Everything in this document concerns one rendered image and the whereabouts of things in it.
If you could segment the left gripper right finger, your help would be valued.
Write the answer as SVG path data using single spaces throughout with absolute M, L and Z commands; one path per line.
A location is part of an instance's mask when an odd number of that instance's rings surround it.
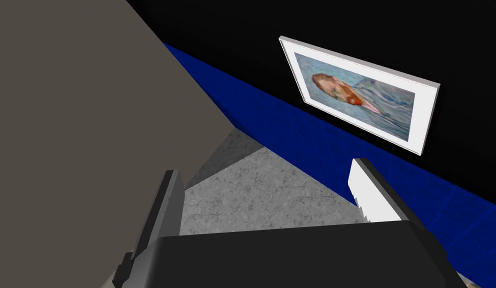
M 347 184 L 365 221 L 409 221 L 421 230 L 426 229 L 367 158 L 352 160 Z

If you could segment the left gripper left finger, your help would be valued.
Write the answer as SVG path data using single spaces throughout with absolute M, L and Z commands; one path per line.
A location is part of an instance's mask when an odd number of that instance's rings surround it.
M 139 256 L 159 238 L 179 235 L 184 200 L 185 190 L 180 171 L 167 170 L 133 250 L 134 256 Z

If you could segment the white framed portrait painting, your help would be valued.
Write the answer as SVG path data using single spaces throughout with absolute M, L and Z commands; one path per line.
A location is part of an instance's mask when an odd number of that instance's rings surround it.
M 439 83 L 285 36 L 279 42 L 306 104 L 423 153 Z

